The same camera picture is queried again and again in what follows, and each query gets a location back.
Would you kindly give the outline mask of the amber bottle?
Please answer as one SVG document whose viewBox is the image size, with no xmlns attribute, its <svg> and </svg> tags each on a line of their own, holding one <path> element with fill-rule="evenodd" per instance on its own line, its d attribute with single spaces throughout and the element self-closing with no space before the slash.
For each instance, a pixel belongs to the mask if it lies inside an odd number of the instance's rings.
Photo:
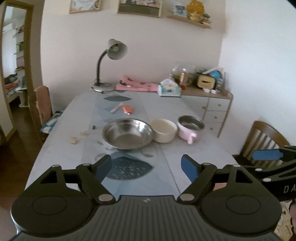
<svg viewBox="0 0 296 241">
<path fill-rule="evenodd" d="M 186 90 L 187 88 L 187 81 L 188 81 L 188 73 L 185 68 L 182 69 L 182 72 L 180 73 L 180 83 L 179 86 L 182 90 Z"/>
</svg>

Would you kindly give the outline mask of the framed picture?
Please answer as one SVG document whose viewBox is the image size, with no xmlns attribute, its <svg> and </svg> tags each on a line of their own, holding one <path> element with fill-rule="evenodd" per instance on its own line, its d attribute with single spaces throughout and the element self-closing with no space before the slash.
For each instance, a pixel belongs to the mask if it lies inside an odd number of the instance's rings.
<svg viewBox="0 0 296 241">
<path fill-rule="evenodd" d="M 122 0 L 118 2 L 118 14 L 161 17 L 162 0 Z"/>
<path fill-rule="evenodd" d="M 69 13 L 82 13 L 88 11 L 100 11 L 101 0 L 71 0 Z"/>
</svg>

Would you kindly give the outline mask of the wooden chair with pink cloth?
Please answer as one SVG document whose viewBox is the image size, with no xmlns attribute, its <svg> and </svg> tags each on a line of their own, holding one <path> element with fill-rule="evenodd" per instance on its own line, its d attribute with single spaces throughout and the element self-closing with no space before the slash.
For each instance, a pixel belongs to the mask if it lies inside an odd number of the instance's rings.
<svg viewBox="0 0 296 241">
<path fill-rule="evenodd" d="M 28 102 L 35 129 L 43 144 L 64 111 L 53 112 L 49 89 L 44 85 L 34 90 Z"/>
</svg>

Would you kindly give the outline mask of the framed picture left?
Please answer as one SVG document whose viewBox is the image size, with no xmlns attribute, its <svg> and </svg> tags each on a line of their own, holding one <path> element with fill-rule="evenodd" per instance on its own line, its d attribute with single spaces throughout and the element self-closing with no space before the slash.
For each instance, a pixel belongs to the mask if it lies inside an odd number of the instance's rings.
<svg viewBox="0 0 296 241">
<path fill-rule="evenodd" d="M 71 0 L 69 13 L 82 13 L 88 11 L 100 11 L 101 0 Z"/>
</svg>

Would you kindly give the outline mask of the wall shelf with ornaments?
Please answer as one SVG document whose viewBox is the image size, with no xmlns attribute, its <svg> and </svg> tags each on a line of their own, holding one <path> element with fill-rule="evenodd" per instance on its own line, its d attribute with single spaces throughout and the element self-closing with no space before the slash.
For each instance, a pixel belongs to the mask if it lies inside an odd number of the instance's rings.
<svg viewBox="0 0 296 241">
<path fill-rule="evenodd" d="M 201 28 L 210 29 L 212 21 L 205 12 L 204 4 L 201 1 L 192 0 L 187 5 L 173 2 L 173 11 L 167 18 L 196 25 Z"/>
</svg>

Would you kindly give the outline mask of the blue globe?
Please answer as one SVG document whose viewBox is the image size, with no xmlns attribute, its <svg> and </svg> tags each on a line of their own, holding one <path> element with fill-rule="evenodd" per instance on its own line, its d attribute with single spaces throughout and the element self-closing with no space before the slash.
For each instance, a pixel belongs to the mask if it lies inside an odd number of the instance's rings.
<svg viewBox="0 0 296 241">
<path fill-rule="evenodd" d="M 221 73 L 218 70 L 212 71 L 208 74 L 208 76 L 213 77 L 215 81 L 221 78 Z"/>
</svg>

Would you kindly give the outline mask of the stainless steel mixing bowl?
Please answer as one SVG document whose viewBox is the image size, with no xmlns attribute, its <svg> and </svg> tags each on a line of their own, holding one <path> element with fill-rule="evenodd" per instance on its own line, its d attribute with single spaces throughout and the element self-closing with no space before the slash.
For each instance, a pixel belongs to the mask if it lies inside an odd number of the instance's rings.
<svg viewBox="0 0 296 241">
<path fill-rule="evenodd" d="M 122 118 L 107 124 L 102 130 L 102 137 L 113 148 L 134 150 L 152 142 L 153 130 L 143 120 Z"/>
</svg>

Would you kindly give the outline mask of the wooden slatted chair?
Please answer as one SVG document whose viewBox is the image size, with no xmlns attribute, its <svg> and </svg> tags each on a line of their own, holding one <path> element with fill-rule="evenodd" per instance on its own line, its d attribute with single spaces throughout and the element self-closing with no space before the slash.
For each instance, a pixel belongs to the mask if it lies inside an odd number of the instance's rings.
<svg viewBox="0 0 296 241">
<path fill-rule="evenodd" d="M 290 143 L 288 140 L 274 127 L 263 121 L 257 120 L 253 123 L 240 153 L 233 155 L 233 158 L 240 165 L 272 168 L 281 165 L 283 161 L 255 161 L 252 158 L 253 152 L 255 150 L 282 148 L 289 145 Z"/>
</svg>

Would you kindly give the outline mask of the tissue box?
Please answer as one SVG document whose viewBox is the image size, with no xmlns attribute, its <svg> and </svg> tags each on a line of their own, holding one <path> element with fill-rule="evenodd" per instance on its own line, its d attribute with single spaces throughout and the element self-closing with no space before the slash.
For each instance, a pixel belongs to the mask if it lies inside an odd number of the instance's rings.
<svg viewBox="0 0 296 241">
<path fill-rule="evenodd" d="M 157 93 L 162 97 L 181 97 L 181 90 L 175 81 L 165 79 L 158 84 Z"/>
</svg>

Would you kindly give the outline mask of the pink steel-lined handled bowl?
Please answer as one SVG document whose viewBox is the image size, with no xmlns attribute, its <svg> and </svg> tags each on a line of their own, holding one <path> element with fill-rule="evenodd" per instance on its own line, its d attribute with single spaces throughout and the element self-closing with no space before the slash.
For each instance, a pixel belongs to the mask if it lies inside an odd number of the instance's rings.
<svg viewBox="0 0 296 241">
<path fill-rule="evenodd" d="M 178 136 L 189 145 L 193 144 L 205 129 L 204 122 L 191 115 L 183 115 L 178 118 Z"/>
</svg>

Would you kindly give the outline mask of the pink folded cloth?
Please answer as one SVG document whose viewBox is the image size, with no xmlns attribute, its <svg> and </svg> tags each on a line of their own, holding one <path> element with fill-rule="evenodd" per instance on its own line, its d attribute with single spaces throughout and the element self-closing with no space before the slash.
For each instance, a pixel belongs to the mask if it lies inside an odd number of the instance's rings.
<svg viewBox="0 0 296 241">
<path fill-rule="evenodd" d="M 137 82 L 128 76 L 123 76 L 119 83 L 115 86 L 117 91 L 135 91 L 135 92 L 157 92 L 158 85 L 155 83 Z"/>
</svg>

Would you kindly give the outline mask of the white charger block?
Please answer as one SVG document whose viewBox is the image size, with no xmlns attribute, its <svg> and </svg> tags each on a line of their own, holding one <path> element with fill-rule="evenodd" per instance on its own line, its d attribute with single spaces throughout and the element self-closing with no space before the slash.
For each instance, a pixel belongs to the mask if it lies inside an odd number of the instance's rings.
<svg viewBox="0 0 296 241">
<path fill-rule="evenodd" d="M 203 88 L 203 91 L 206 93 L 217 94 L 217 91 L 215 89 Z"/>
</svg>

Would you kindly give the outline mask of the pink white pen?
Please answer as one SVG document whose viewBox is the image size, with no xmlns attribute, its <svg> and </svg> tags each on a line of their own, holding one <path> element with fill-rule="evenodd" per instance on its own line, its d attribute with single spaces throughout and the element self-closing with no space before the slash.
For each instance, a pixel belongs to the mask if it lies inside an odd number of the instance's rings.
<svg viewBox="0 0 296 241">
<path fill-rule="evenodd" d="M 115 108 L 113 108 L 110 113 L 115 113 L 118 109 L 120 109 L 123 106 L 123 103 L 120 103 L 118 106 L 116 106 Z"/>
</svg>

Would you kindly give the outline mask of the cream ceramic bowl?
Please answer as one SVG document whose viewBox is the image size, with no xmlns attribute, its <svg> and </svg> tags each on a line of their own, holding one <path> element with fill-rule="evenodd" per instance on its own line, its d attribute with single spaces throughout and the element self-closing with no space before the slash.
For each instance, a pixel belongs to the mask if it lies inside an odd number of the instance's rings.
<svg viewBox="0 0 296 241">
<path fill-rule="evenodd" d="M 178 127 L 175 123 L 162 118 L 153 120 L 150 126 L 154 132 L 153 140 L 161 144 L 171 142 L 175 138 L 178 131 Z"/>
</svg>

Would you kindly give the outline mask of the yellow tissue holder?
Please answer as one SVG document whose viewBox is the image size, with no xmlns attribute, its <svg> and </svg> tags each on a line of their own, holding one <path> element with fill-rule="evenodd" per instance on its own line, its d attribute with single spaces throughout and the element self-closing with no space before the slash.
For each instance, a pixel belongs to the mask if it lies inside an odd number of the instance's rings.
<svg viewBox="0 0 296 241">
<path fill-rule="evenodd" d="M 213 89 L 215 86 L 215 78 L 207 75 L 200 75 L 197 81 L 197 86 L 199 88 Z"/>
</svg>

